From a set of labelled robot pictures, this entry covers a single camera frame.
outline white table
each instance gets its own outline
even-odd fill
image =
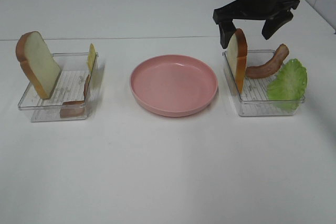
[[[0,0],[0,39],[32,30],[45,38],[143,38],[219,36],[213,10],[234,0]],[[281,37],[330,35],[332,27],[301,0]],[[234,21],[247,35],[263,22]]]
[[[0,0],[0,223],[334,223],[333,29],[304,1],[268,41],[261,23],[236,22],[249,49],[285,43],[309,77],[296,115],[241,118],[212,21],[231,1]],[[15,45],[30,30],[52,52],[94,43],[104,76],[87,120],[30,123],[18,111],[28,81]],[[190,55],[215,71],[219,90],[207,109],[172,119],[136,103],[130,73],[162,54]]]
[[[289,43],[293,54],[307,47],[299,57],[310,76],[307,100],[296,115],[272,118],[237,115],[218,38],[47,41],[53,52],[91,42],[104,67],[95,114],[49,123],[18,111],[27,81],[15,42],[0,42],[0,71],[10,77],[0,82],[1,223],[333,223],[336,84],[325,82],[334,77],[332,40]],[[165,118],[133,98],[133,68],[170,53],[214,69],[219,91],[203,112]]]

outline bread crust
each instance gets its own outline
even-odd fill
[[[237,69],[236,69],[236,84],[239,90],[239,93],[243,90],[246,62],[247,62],[247,42],[243,31],[238,28],[234,35],[237,38],[238,44],[238,53],[237,53]]]
[[[49,99],[50,97],[48,96],[48,94],[45,92],[43,86],[41,85],[41,83],[38,81],[38,79],[36,78],[36,75],[33,73],[31,67],[29,66],[29,62],[28,59],[25,55],[25,44],[27,41],[27,38],[29,37],[29,35],[31,35],[32,33],[39,33],[38,31],[31,31],[29,33],[23,34],[19,41],[16,44],[16,48],[15,48],[15,54],[16,54],[16,58],[17,60],[20,62],[20,66],[23,70],[23,72],[25,73],[26,77],[28,78],[28,80],[33,84],[37,94],[42,98],[42,99]]]

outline green lettuce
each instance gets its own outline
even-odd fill
[[[299,100],[307,87],[307,70],[298,59],[289,60],[279,71],[276,79],[267,87],[269,100]],[[299,103],[282,104],[286,110],[294,110]]]

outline clear plastic container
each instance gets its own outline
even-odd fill
[[[274,52],[273,50],[249,50],[247,66],[264,64],[272,58]],[[243,91],[240,94],[227,61],[227,51],[223,56],[224,74],[240,116],[294,115],[299,105],[305,102],[304,96],[300,100],[269,100],[266,93],[267,85],[276,78],[276,73],[262,79],[245,77]]]
[[[41,99],[29,83],[18,109],[24,111],[31,122],[86,119],[96,105],[99,92],[98,53],[91,73],[87,66],[88,52],[53,54],[53,57],[61,67],[61,74],[51,98]]]

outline pink plate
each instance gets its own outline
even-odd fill
[[[135,99],[145,109],[178,117],[208,106],[217,92],[218,81],[213,70],[200,60],[162,55],[138,65],[130,85]]]

